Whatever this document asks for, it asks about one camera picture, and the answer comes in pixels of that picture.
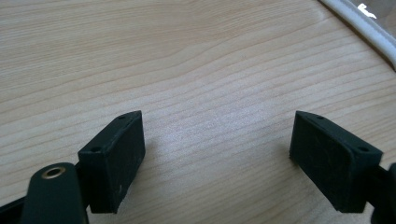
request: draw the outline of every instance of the wood grain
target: wood grain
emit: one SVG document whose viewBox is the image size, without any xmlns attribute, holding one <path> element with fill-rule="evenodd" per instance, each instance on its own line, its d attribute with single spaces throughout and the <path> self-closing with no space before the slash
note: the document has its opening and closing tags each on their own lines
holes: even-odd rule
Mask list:
<svg viewBox="0 0 396 224">
<path fill-rule="evenodd" d="M 289 159 L 295 110 L 396 161 L 396 76 L 317 1 L 2 1 L 0 204 L 142 110 L 147 156 L 91 223 L 369 223 Z"/>
</svg>

